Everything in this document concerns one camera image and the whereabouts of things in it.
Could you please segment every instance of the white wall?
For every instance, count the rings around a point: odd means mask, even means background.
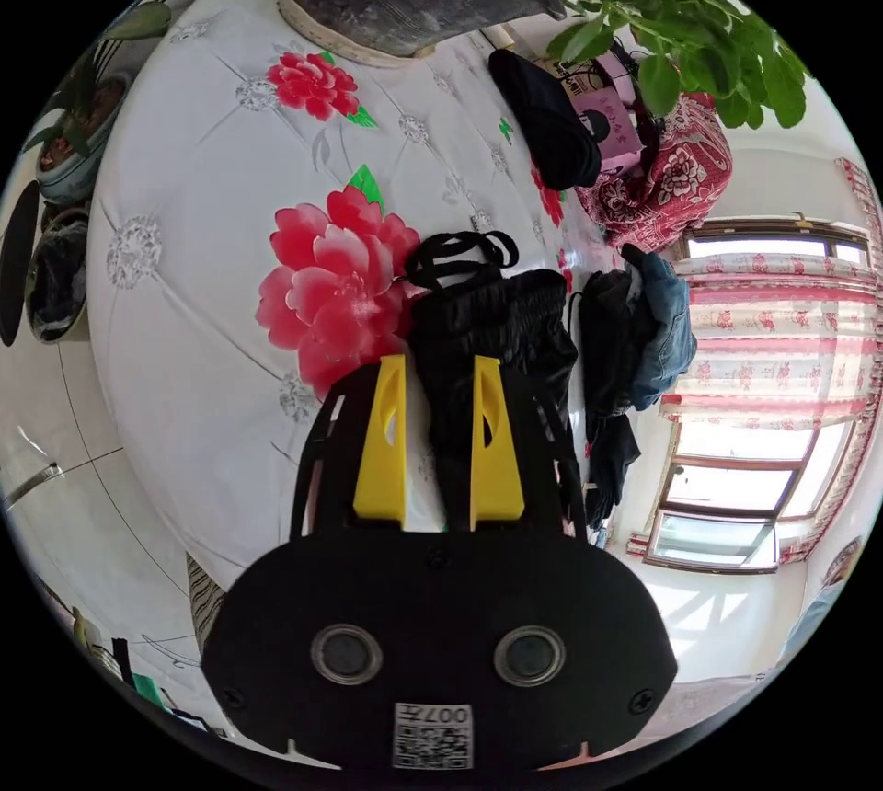
[[[831,526],[807,559],[807,586],[804,606],[819,593],[821,581],[834,556],[856,536],[863,541],[873,528],[883,499],[883,425],[877,429],[868,447],[865,465],[859,471],[852,492],[841,506]]]
[[[730,147],[736,150],[763,149],[833,159],[847,156],[857,165],[865,167],[852,134],[817,80],[807,80],[807,112],[793,129],[779,126],[774,114],[764,111],[760,129],[727,129]]]
[[[807,566],[726,575],[652,567],[614,546],[659,607],[678,660],[678,683],[766,671],[800,614]]]
[[[774,148],[735,147],[733,176],[710,217],[793,218],[800,211],[810,219],[864,228],[865,216],[834,163],[837,155],[832,151],[822,159]]]

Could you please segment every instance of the red peony print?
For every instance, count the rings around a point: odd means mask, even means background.
[[[280,266],[260,285],[255,316],[269,342],[294,350],[301,379],[324,398],[341,377],[403,351],[407,256],[416,230],[347,186],[325,214],[305,203],[276,212],[270,244]]]
[[[564,193],[560,190],[552,190],[543,183],[543,179],[540,178],[540,172],[534,162],[531,163],[531,178],[533,178],[533,183],[540,191],[540,200],[543,203],[545,213],[552,219],[552,223],[558,227],[564,220],[564,209],[561,207],[561,199]]]
[[[323,122],[335,110],[346,117],[359,109],[359,100],[352,94],[358,88],[356,81],[314,52],[284,53],[267,71],[267,79],[276,86],[282,104],[306,108],[310,116]]]

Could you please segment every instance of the sunlight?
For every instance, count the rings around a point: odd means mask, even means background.
[[[723,622],[734,610],[748,597],[747,591],[737,592],[732,595],[724,595],[724,609],[720,612],[720,621]]]
[[[695,641],[687,641],[682,637],[670,638],[671,649],[674,652],[674,658],[680,659],[684,653],[695,645]]]
[[[698,610],[694,610],[688,616],[685,616],[675,628],[684,632],[704,632],[711,623],[711,611],[715,606],[715,599],[709,598],[700,605]]]
[[[676,610],[680,610],[699,594],[698,591],[671,589],[668,586],[654,586],[647,583],[645,585],[647,585],[647,590],[656,602],[663,619],[666,616],[671,616]]]

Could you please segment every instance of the curtain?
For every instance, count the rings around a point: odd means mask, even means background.
[[[880,200],[870,175],[863,168],[848,159],[838,159],[835,165],[842,171],[858,203],[859,211],[865,218],[871,270],[877,277],[877,354],[871,371],[867,407],[855,423],[843,460],[834,474],[828,492],[816,509],[812,528],[804,535],[782,543],[782,564],[806,560],[828,531],[852,493],[867,457],[872,453],[871,446],[877,443],[880,429],[879,408],[883,395],[883,218]]]
[[[835,258],[722,254],[675,271],[690,285],[697,351],[660,411],[672,421],[819,429],[872,394],[877,279]]]

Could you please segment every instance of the tiled floor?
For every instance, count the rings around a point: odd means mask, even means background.
[[[32,175],[28,156],[7,186],[0,234]],[[0,347],[0,490],[51,463],[62,473],[6,515],[24,557],[108,648],[112,637],[129,640],[134,671],[229,732],[199,670],[184,548],[135,478],[90,345],[43,346],[23,322],[15,344]]]

